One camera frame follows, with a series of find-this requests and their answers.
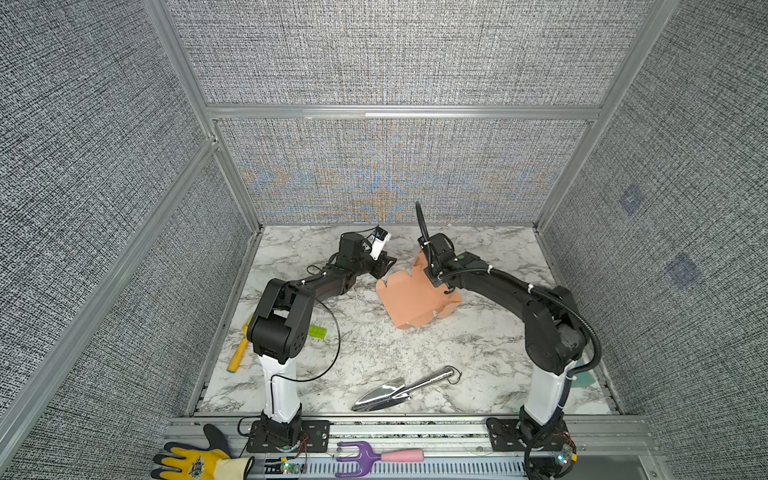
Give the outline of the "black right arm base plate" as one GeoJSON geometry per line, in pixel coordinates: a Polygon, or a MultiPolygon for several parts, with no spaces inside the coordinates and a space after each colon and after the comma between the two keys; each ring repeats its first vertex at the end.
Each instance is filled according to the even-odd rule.
{"type": "Polygon", "coordinates": [[[489,417],[485,421],[491,448],[494,452],[524,452],[540,425],[527,418],[502,419],[489,417]]]}

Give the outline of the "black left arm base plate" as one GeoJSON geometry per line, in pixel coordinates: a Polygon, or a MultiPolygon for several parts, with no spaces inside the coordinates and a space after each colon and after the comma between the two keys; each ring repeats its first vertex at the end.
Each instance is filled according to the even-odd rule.
{"type": "Polygon", "coordinates": [[[308,453],[326,453],[331,423],[326,420],[302,420],[279,423],[266,418],[252,424],[246,442],[248,453],[289,453],[300,446],[308,453]]]}

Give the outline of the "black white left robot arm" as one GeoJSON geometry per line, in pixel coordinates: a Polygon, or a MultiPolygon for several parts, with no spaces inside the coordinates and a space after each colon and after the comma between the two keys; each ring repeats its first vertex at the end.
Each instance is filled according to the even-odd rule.
{"type": "Polygon", "coordinates": [[[266,389],[261,421],[286,436],[299,428],[302,405],[295,360],[308,337],[314,307],[346,294],[360,276],[381,279],[397,259],[384,250],[382,227],[343,233],[338,250],[319,271],[298,280],[273,278],[262,292],[246,332],[259,358],[266,389]]]}

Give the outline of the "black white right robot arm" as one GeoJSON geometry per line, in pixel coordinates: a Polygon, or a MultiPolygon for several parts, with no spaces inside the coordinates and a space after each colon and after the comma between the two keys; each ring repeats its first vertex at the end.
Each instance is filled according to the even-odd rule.
{"type": "Polygon", "coordinates": [[[546,288],[500,270],[471,253],[457,253],[450,238],[430,234],[422,206],[415,204],[424,273],[435,287],[474,292],[512,312],[524,325],[525,351],[534,364],[520,429],[529,438],[548,435],[563,418],[571,383],[602,360],[595,329],[579,313],[571,292],[546,288]]]}

